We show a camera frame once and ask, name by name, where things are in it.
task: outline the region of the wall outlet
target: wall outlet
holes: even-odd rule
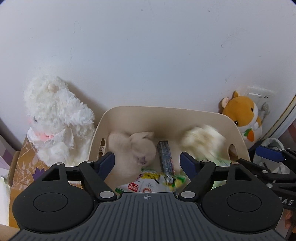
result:
[[[251,98],[260,111],[262,105],[265,102],[270,102],[270,100],[275,96],[275,92],[254,86],[248,86],[244,95]]]

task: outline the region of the candy wrapper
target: candy wrapper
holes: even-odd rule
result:
[[[153,170],[142,170],[136,181],[117,187],[115,192],[118,194],[122,192],[175,192],[178,195],[186,180],[186,177],[182,175],[169,175]]]

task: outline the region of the purple flower pattern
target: purple flower pattern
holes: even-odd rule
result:
[[[44,168],[39,170],[38,167],[35,169],[35,174],[32,174],[34,181],[36,181],[44,173]]]

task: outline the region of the hamster plush ear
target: hamster plush ear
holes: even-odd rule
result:
[[[237,91],[235,91],[235,92],[233,92],[233,98],[235,98],[235,97],[239,97],[240,95],[239,95],[239,93],[237,92]]]
[[[222,107],[225,108],[227,106],[228,102],[229,102],[229,98],[225,97],[221,102]]]

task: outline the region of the white stuffed animal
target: white stuffed animal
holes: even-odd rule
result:
[[[112,132],[108,138],[108,148],[115,155],[115,165],[105,179],[112,189],[134,182],[141,174],[142,167],[152,164],[156,147],[152,142],[153,132],[140,132],[128,136],[122,132]]]
[[[94,135],[94,114],[61,79],[50,75],[32,80],[25,90],[31,128],[28,139],[47,166],[86,161]]]

